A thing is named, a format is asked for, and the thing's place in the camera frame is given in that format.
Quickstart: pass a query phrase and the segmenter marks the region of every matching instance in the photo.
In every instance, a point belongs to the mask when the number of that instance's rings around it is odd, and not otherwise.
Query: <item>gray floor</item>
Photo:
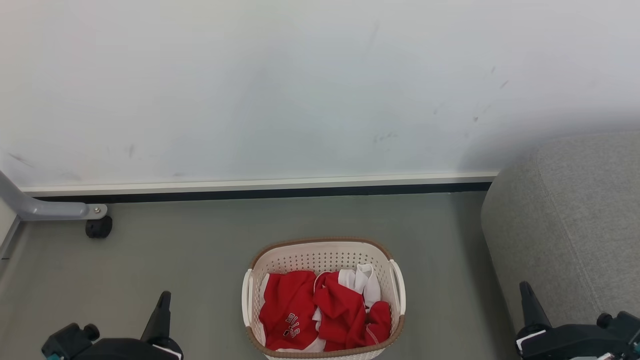
[[[262,359],[240,292],[263,246],[350,235],[386,245],[407,287],[407,320],[379,359],[513,358],[504,300],[479,225],[484,193],[218,200],[111,207],[102,241],[80,222],[23,227],[0,279],[0,359],[40,359],[48,335],[92,322],[139,337],[170,290],[186,359]]]

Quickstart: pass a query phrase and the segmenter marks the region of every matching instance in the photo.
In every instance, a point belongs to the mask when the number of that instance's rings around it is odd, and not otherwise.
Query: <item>gray ottoman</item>
[[[504,169],[482,227],[515,331],[529,281],[553,326],[640,316],[640,133],[562,138]]]

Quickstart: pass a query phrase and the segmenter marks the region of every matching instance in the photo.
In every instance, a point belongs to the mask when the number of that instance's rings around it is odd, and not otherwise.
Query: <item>red clothing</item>
[[[303,350],[317,338],[316,322],[312,320],[315,279],[311,271],[269,275],[259,316],[266,348]]]
[[[326,340],[324,351],[366,347],[388,339],[389,304],[378,301],[367,314],[362,294],[340,285],[338,274],[321,274],[315,285],[313,300],[322,312],[318,336]]]

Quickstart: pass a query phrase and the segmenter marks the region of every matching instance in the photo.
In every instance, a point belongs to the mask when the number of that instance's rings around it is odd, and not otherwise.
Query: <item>red and white garment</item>
[[[372,265],[356,270],[267,274],[260,316],[270,350],[322,352],[375,345],[391,332],[389,304],[380,301]]]

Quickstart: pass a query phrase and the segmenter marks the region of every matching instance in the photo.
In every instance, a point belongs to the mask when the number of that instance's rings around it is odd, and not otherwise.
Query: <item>black baseboard strip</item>
[[[37,197],[46,201],[85,202],[87,204],[115,204],[122,202],[195,201],[229,199],[267,199],[279,197],[318,197],[345,195],[392,195],[405,193],[448,193],[487,191],[491,183],[424,184],[354,186],[340,188],[307,188],[277,190],[237,190],[228,192],[140,193],[123,195],[78,195]]]

